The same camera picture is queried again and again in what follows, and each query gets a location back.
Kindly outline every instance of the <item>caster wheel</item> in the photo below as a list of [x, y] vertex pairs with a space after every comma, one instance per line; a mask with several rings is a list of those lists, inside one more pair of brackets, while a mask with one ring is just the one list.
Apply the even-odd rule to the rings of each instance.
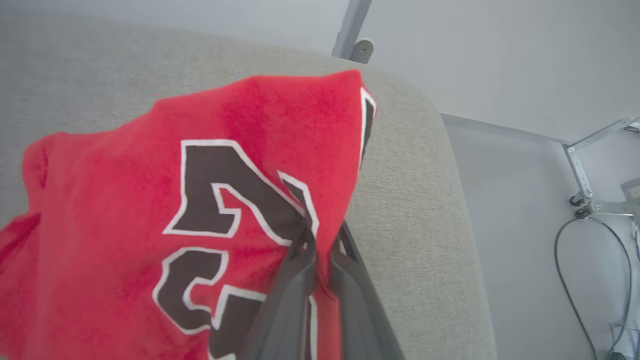
[[569, 204], [571, 204], [571, 206], [582, 206], [584, 203], [585, 200], [580, 193], [574, 195], [571, 199], [569, 199]]
[[589, 215], [591, 215], [591, 210], [589, 209], [589, 206], [585, 206], [582, 209], [579, 209], [575, 212], [575, 217], [577, 218], [586, 218]]

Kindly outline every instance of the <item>wire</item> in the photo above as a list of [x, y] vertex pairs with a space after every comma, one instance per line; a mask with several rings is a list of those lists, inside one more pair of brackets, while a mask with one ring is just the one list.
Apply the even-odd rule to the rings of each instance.
[[613, 324], [609, 324], [609, 332], [611, 333], [611, 343], [616, 341], [616, 336], [613, 334]]
[[[556, 261], [556, 270], [558, 271], [558, 277], [560, 277], [560, 281], [562, 282], [562, 287], [564, 288], [564, 292], [566, 293], [566, 297], [569, 299], [569, 303], [571, 304], [571, 308], [573, 309], [573, 313], [575, 313], [575, 317], [578, 319], [578, 322], [580, 323], [580, 328], [582, 329], [582, 332], [584, 333], [584, 336], [587, 338], [587, 342], [589, 343], [589, 348], [591, 349], [591, 357], [593, 358], [593, 360], [598, 360], [598, 354], [596, 353], [596, 349], [595, 349], [595, 347], [593, 347], [593, 342], [591, 341], [591, 337], [589, 336], [589, 333], [587, 332], [587, 329], [584, 327], [584, 323], [582, 322], [582, 318], [580, 317], [580, 313], [578, 313], [578, 309], [575, 307], [575, 304], [573, 303], [573, 299], [571, 298], [571, 294], [569, 293], [569, 289], [566, 287], [566, 283], [564, 281], [564, 277], [562, 276], [562, 271], [560, 271], [560, 263], [558, 262], [558, 240], [560, 240], [560, 235], [562, 235], [562, 232], [564, 231], [564, 229], [565, 229], [565, 227], [567, 225], [569, 225], [570, 223], [572, 223], [574, 221], [578, 221], [578, 220], [583, 220], [583, 219], [580, 219], [580, 218], [571, 219], [571, 220], [567, 221], [566, 223], [564, 223], [564, 225], [562, 225], [560, 230], [558, 230], [558, 234], [556, 235], [556, 242], [554, 244], [554, 259]], [[609, 230], [609, 232], [611, 232], [611, 234], [613, 234], [613, 236], [615, 236], [616, 240], [618, 241], [618, 243], [622, 247], [622, 250], [625, 252], [625, 256], [627, 257], [627, 265], [628, 265], [628, 268], [629, 268], [629, 287], [628, 287], [628, 292], [627, 292], [627, 304], [625, 306], [625, 317], [624, 317], [624, 319], [622, 321], [622, 326], [621, 326], [621, 329], [620, 329], [620, 333], [618, 334], [618, 337], [616, 338], [616, 341], [613, 342], [613, 344], [611, 345], [611, 348], [609, 349], [609, 353], [607, 354], [607, 357], [609, 357], [613, 353], [613, 350], [616, 347], [616, 345], [620, 342], [620, 338], [622, 338], [622, 334], [624, 333], [625, 327], [627, 326], [627, 317], [629, 315], [629, 308], [631, 306], [631, 291], [632, 291], [632, 286], [633, 286], [632, 272], [631, 272], [631, 258], [629, 257], [629, 253], [627, 252], [627, 249], [625, 248], [625, 245], [622, 243], [622, 240], [620, 240], [620, 237], [618, 236], [618, 234], [616, 234], [616, 232], [613, 231], [613, 229], [611, 229], [607, 224], [605, 224], [603, 221], [600, 221], [600, 220], [597, 220], [597, 219], [594, 219], [594, 218], [585, 218], [584, 220], [597, 222], [598, 224], [601, 224], [604, 227], [606, 227]]]
[[640, 247], [638, 247], [638, 235], [640, 234], [640, 229], [638, 226], [634, 227], [633, 238], [636, 243], [636, 256], [638, 257], [638, 261], [640, 261]]

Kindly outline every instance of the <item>red jersey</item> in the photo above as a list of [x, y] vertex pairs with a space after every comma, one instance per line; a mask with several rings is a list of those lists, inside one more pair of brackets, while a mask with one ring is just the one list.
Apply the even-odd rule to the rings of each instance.
[[356, 70], [257, 76], [30, 145], [29, 211], [0, 232], [0, 354], [235, 359], [304, 218], [286, 181], [318, 251], [307, 358], [339, 359], [329, 251], [374, 112]]

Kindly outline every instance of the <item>red fabric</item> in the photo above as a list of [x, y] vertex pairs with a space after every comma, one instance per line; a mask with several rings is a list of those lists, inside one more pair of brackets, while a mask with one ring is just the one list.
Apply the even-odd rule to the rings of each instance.
[[181, 141], [229, 139], [291, 199], [278, 171], [308, 186], [319, 219], [317, 358], [339, 359], [328, 253], [356, 184], [361, 88], [355, 70], [257, 76], [158, 101], [113, 131], [56, 133], [30, 145], [22, 169], [29, 211], [0, 232], [0, 354], [207, 359], [209, 330], [185, 334], [154, 302], [163, 260], [185, 247], [228, 252], [222, 278], [190, 295], [213, 316], [226, 284], [267, 294], [288, 249], [226, 190], [225, 206], [242, 211], [233, 237], [163, 234], [181, 205]]

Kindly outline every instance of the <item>gray fabric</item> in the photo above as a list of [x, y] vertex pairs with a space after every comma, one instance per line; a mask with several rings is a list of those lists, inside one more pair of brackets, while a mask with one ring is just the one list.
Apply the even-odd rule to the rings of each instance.
[[113, 129], [160, 97], [254, 74], [358, 67], [378, 116], [348, 222], [407, 359], [495, 359], [451, 146], [433, 105], [364, 65], [229, 38], [2, 10], [0, 222], [26, 210], [22, 152], [43, 135]]

